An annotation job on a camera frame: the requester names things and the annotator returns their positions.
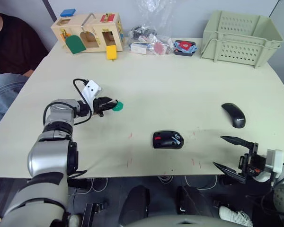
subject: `white table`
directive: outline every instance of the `white table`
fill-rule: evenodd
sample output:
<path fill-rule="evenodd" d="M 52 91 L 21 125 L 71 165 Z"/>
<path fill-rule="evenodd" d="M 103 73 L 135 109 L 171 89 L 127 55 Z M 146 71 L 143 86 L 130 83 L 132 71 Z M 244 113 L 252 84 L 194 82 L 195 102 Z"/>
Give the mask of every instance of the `white table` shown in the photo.
<path fill-rule="evenodd" d="M 191 39 L 201 44 L 200 38 Z M 42 132 L 45 106 L 76 98 L 74 78 L 95 80 L 100 96 L 124 103 L 122 111 L 74 127 L 79 170 L 84 177 L 221 174 L 213 161 L 237 168 L 247 148 L 220 139 L 237 136 L 266 150 L 284 151 L 284 86 L 272 68 L 192 57 L 119 52 L 67 54 L 56 44 L 25 84 L 0 123 L 0 177 L 30 177 L 27 154 Z M 223 103 L 244 112 L 243 129 L 233 128 Z M 182 149 L 153 149 L 152 134 L 173 129 Z"/>

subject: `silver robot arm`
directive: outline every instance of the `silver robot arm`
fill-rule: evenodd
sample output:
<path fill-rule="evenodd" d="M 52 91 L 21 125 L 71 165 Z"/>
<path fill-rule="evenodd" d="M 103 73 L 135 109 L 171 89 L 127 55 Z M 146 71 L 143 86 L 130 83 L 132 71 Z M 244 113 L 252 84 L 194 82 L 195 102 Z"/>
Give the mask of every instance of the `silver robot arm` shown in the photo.
<path fill-rule="evenodd" d="M 67 226 L 67 178 L 78 169 L 77 143 L 72 141 L 74 118 L 86 116 L 90 110 L 90 114 L 103 116 L 103 110 L 117 104 L 116 100 L 111 102 L 107 97 L 96 99 L 101 88 L 94 81 L 87 81 L 85 85 L 93 91 L 83 90 L 88 104 L 65 99 L 55 100 L 47 106 L 51 113 L 27 159 L 32 180 L 17 192 L 0 227 Z"/>

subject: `jeans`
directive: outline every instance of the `jeans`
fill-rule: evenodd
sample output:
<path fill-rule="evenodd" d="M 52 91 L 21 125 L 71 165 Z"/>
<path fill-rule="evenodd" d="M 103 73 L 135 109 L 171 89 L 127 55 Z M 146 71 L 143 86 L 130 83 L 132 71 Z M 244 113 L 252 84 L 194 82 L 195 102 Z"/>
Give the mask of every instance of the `jeans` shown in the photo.
<path fill-rule="evenodd" d="M 0 121 L 27 80 L 20 74 L 0 74 Z"/>

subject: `white sneaker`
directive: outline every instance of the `white sneaker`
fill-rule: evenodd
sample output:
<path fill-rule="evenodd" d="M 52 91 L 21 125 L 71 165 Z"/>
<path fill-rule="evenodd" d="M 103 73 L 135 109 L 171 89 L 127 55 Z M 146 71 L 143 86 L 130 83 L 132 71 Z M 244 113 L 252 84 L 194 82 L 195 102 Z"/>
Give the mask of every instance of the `white sneaker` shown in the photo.
<path fill-rule="evenodd" d="M 78 214 L 71 215 L 68 226 L 69 227 L 79 227 L 81 224 L 81 217 Z"/>
<path fill-rule="evenodd" d="M 243 211 L 236 213 L 225 206 L 220 206 L 219 215 L 222 220 L 230 221 L 247 227 L 252 227 L 252 221 L 250 220 L 250 217 Z"/>

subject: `black wireless mouse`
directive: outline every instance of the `black wireless mouse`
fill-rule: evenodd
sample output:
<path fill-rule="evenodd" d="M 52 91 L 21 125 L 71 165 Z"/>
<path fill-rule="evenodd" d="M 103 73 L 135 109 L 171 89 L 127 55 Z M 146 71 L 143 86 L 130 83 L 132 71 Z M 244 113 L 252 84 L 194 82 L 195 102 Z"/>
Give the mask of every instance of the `black wireless mouse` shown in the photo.
<path fill-rule="evenodd" d="M 184 139 L 176 131 L 158 131 L 152 137 L 153 148 L 180 149 Z"/>
<path fill-rule="evenodd" d="M 224 103 L 222 108 L 231 117 L 233 127 L 241 129 L 245 126 L 245 115 L 234 103 Z"/>

